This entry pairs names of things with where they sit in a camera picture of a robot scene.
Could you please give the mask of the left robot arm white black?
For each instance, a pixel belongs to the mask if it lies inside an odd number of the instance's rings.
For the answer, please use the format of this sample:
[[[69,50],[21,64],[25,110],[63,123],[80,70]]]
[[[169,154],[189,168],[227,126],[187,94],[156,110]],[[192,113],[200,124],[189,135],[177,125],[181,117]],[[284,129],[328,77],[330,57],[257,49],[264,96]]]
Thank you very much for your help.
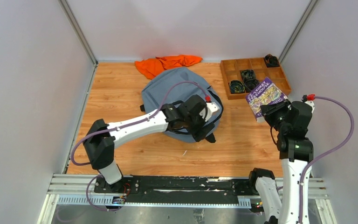
[[[116,148],[149,134],[183,129],[196,142],[201,141],[215,127],[214,119],[222,109],[209,96],[193,95],[184,102],[163,104],[148,114],[126,121],[105,123],[99,119],[82,143],[92,168],[105,179],[111,192],[118,193],[124,188],[124,180],[114,158]]]

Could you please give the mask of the blue grey backpack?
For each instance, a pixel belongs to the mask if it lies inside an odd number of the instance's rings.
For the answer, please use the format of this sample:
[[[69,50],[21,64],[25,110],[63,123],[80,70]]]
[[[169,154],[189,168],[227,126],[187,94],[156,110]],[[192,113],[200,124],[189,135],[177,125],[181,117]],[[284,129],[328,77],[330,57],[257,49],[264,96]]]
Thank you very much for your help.
[[[217,129],[222,117],[224,107],[220,97],[213,87],[200,75],[188,68],[175,68],[166,70],[152,79],[141,91],[143,104],[140,110],[150,113],[157,109],[162,102],[174,104],[178,107],[181,103],[188,100],[192,95],[199,95],[204,98],[203,90],[209,95],[211,101],[216,103],[220,110],[216,112],[209,122],[214,121]]]

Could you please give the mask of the purple treehouse book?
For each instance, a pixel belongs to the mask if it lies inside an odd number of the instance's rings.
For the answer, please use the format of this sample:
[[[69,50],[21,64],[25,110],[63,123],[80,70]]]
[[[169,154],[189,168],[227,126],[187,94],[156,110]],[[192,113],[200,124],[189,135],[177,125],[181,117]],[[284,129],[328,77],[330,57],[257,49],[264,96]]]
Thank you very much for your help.
[[[272,105],[280,103],[288,97],[266,77],[261,81],[246,97],[250,109],[252,110],[255,120],[258,123],[264,122],[261,112],[261,105]]]

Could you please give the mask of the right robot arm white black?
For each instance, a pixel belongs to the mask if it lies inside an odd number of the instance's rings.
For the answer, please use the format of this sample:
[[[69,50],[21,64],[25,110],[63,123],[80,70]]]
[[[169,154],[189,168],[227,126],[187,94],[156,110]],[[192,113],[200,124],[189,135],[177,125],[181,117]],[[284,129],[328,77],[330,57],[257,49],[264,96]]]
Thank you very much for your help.
[[[264,120],[278,132],[274,144],[283,170],[283,194],[279,195],[272,171],[254,168],[249,174],[248,190],[261,197],[267,224],[307,224],[310,162],[314,159],[312,142],[306,137],[315,104],[312,100],[284,100],[261,105]]]

